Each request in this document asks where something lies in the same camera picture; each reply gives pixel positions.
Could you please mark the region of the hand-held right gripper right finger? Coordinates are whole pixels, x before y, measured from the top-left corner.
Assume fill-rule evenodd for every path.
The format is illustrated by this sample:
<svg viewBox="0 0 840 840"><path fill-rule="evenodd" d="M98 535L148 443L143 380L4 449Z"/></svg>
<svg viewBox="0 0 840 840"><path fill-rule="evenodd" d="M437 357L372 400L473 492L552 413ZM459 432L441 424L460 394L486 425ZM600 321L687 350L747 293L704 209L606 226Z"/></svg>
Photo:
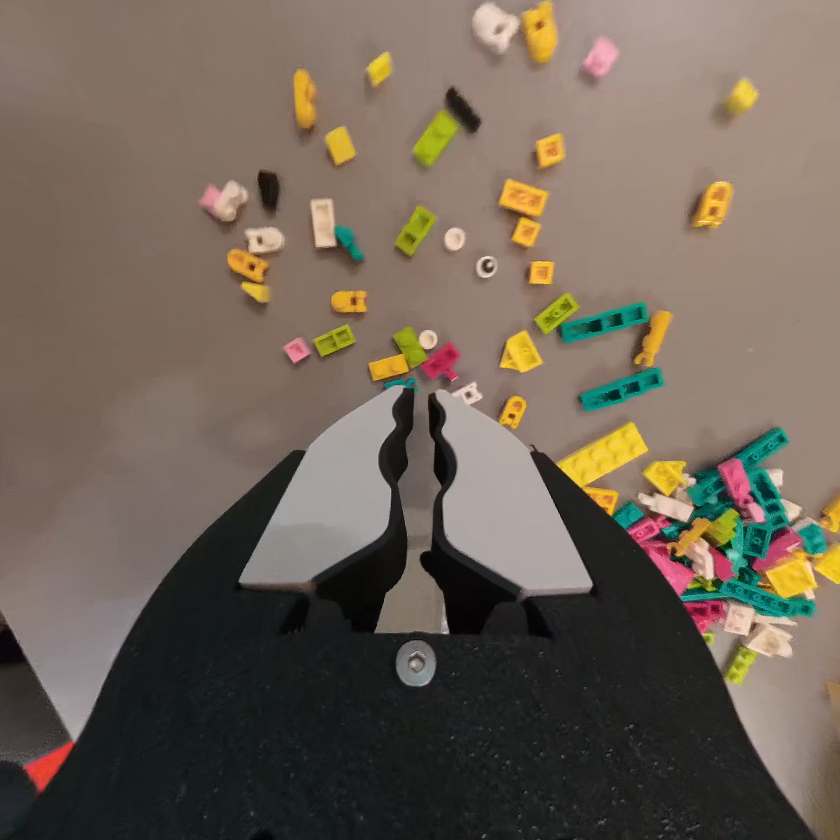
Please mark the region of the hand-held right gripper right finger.
<svg viewBox="0 0 840 840"><path fill-rule="evenodd" d="M501 606L589 595L593 581L532 451L498 423L436 391L432 541L422 555L448 632L478 635Z"/></svg>

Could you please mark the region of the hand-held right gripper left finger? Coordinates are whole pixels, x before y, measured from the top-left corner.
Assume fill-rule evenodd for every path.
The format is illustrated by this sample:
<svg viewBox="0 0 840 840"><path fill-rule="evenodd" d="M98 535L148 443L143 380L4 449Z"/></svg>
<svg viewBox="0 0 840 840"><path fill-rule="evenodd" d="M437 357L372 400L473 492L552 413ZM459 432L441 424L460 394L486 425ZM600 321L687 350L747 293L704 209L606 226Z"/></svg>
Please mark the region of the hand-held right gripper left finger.
<svg viewBox="0 0 840 840"><path fill-rule="evenodd" d="M343 416L305 451L238 583L335 604L371 634L403 577L408 537L398 487L415 391L392 387Z"/></svg>

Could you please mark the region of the scattered small lego pieces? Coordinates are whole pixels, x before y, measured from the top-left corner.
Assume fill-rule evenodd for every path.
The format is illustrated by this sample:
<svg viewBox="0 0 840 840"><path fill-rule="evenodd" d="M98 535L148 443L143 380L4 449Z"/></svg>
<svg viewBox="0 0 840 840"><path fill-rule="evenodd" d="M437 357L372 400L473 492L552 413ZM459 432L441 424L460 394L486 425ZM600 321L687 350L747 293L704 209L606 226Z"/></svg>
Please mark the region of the scattered small lego pieces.
<svg viewBox="0 0 840 840"><path fill-rule="evenodd" d="M478 140L455 140L460 155L451 157L432 181L415 190L410 217L395 237L393 258L405 270L415 254L430 241L438 216L446 216L448 230L441 249L454 253L474 247L476 283L492 284L500 263L502 273L512 268L509 251L533 249L528 262L529 281L551 287L558 275L557 259L572 254L578 245L602 259L613 255L608 271L623 290L610 291L596 301L592 287L584 289L581 271L569 279L565 268L557 300L535 314L535 326L524 328L523 315L508 315L507 300L488 299L477 310L455 314L474 323L476 330L499 343L500 371L505 376L532 375L548 356L552 380L572 388L570 398L558 397L560 421L587 420L587 433L603 426L599 413L622 424L598 435L593 443L563 456L558 467L573 484L590 492L591 485L609 478L648 447L634 423L625 423L632 401L647 400L650 417L669 429L679 426L678 437L688 443L688 431L709 432L715 441L730 431L734 409L761 409L759 419L793 423L794 410L805 409L805 431L814 431L812 415L820 415L817 435L808 446L814 456L807 466L819 466L817 478L826 479L836 499L825 505L817 524L814 518L792 516L792 503L782 498L770 461L789 443L783 428L773 426L738 451L711 461L715 451L703 455L702 469L686 470L685 459L645 466L649 496L642 494L620 508L616 526L629 527L629 548L638 538L654 561L645 561L644 579L634 576L632 606L643 607L644 617L658 619L656 598L665 592L665 580L674 583L682 606L695 608L712 623L733 613L749 613L752 624L738 628L741 646L732 650L725 680L740 685L756 658L788 655L794 619L813 615L816 602L814 574L838 583L838 131L826 143L812 143L811 129L799 122L807 99L803 85L796 102L782 109L770 91L770 104L759 106L756 123L761 136L752 139L738 128L740 114L759 99L750 79L740 79L720 103L713 122L722 128L698 131L700 105L692 99L688 70L698 70L699 58L711 58L708 49L689 49L683 38L670 47L653 42L631 45L631 33L617 33L630 58L641 58L642 46L657 54L653 81L671 85L684 103L686 114L673 102L654 108L653 101L632 101L642 96L644 79L630 78L627 62L621 72L627 85L609 81L620 52L609 38L596 38L582 62L579 76L583 104L578 108L570 91L555 84L550 61L557 45L552 2L511 15L497 2L484 2L472 15L474 40L488 43L493 56L487 68L498 67L521 30L531 57L528 71L496 87L501 70L489 70L480 90L465 91L464 73L449 73L455 42L422 32L420 24L435 17L438 27L460 24L466 9L459 2L383 2L376 6L387 21L420 49L416 60L400 58L402 88L392 90L386 117L374 127L387 129L393 139L391 117L414 120L414 93L408 76L427 77L437 93L448 85L439 113L423 126L413 143L412 172L434 172L436 161L465 134ZM509 171L508 156L496 167L493 154L513 132L513 151L524 147L525 117L539 117L528 140L535 148ZM595 345L631 333L622 360L602 365L591 375L578 362L585 343Z"/></svg>

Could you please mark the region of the red object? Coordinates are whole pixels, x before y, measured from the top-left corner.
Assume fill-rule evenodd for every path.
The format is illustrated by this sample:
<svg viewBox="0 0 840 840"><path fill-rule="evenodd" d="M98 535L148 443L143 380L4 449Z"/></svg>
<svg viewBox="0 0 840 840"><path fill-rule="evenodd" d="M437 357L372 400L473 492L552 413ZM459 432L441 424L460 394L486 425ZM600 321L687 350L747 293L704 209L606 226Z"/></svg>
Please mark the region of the red object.
<svg viewBox="0 0 840 840"><path fill-rule="evenodd" d="M34 785L38 793L43 792L53 780L61 766L67 760L69 753L75 746L74 741L69 741L61 747L52 750L39 759L33 760L24 766L27 777Z"/></svg>

